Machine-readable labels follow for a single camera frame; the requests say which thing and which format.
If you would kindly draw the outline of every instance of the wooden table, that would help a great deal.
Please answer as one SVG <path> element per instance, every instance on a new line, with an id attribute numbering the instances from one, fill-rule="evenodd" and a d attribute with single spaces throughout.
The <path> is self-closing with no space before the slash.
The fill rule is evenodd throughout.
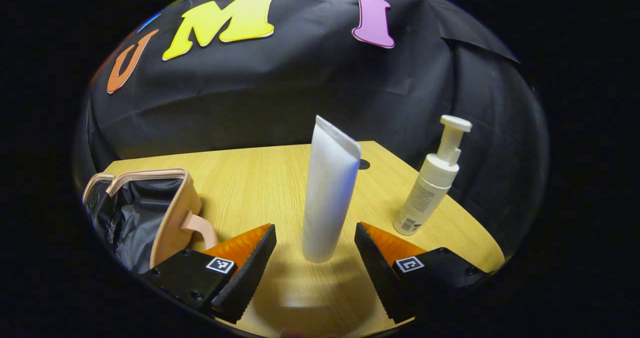
<path id="1" fill-rule="evenodd" d="M 448 247 L 485 272 L 505 262 L 498 243 L 466 210 L 446 196 L 419 231 L 400 235 L 393 219 L 418 172 L 376 142 L 360 142 L 369 169 L 358 171 L 336 252 L 325 263 L 302 255 L 310 144 L 205 151 L 113 162 L 106 172 L 186 169 L 202 199 L 199 215 L 213 224 L 221 242 L 262 224 L 276 225 L 278 244 L 256 293 L 235 326 L 277 337 L 285 327 L 309 337 L 364 336 L 393 328 L 354 243 L 364 221 L 432 250 Z M 190 248 L 202 251 L 194 234 Z"/>

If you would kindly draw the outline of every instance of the bag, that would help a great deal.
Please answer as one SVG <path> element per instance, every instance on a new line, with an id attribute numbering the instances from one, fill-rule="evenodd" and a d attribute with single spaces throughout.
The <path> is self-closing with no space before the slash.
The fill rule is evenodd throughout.
<path id="1" fill-rule="evenodd" d="M 218 244 L 210 222 L 198 214 L 202 202 L 185 169 L 94 175 L 82 195 L 93 228 L 126 269 L 142 274 L 201 233 L 205 249 Z"/>

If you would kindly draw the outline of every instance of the letter m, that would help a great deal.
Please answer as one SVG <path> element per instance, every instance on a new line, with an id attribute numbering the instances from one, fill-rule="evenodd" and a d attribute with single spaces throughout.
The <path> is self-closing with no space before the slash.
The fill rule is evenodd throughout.
<path id="1" fill-rule="evenodd" d="M 192 29 L 200 46 L 205 47 L 230 19 L 228 28 L 220 33 L 222 42 L 269 37 L 274 33 L 274 26 L 267 22 L 271 2 L 272 0 L 234 0 L 220 9 L 215 1 L 208 1 L 187 10 L 182 15 L 184 19 L 171 46 L 162 54 L 162 60 L 168 61 L 189 52 L 193 44 L 189 40 Z"/>

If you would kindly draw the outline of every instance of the white tube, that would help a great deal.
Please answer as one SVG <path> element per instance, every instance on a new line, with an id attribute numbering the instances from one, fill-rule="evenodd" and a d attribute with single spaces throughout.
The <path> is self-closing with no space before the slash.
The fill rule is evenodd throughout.
<path id="1" fill-rule="evenodd" d="M 315 116 L 306 179 L 302 253 L 314 263 L 333 256 L 354 194 L 360 145 L 320 115 Z"/>

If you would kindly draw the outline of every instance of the barcode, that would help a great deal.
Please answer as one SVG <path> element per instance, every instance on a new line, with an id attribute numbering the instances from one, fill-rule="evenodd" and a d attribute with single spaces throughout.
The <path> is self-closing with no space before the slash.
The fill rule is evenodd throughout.
<path id="1" fill-rule="evenodd" d="M 406 219 L 406 221 L 404 221 L 404 223 L 402 224 L 402 229 L 405 229 L 407 231 L 409 231 L 409 229 L 411 229 L 411 226 L 415 223 L 416 221 L 413 221 L 409 218 Z"/>

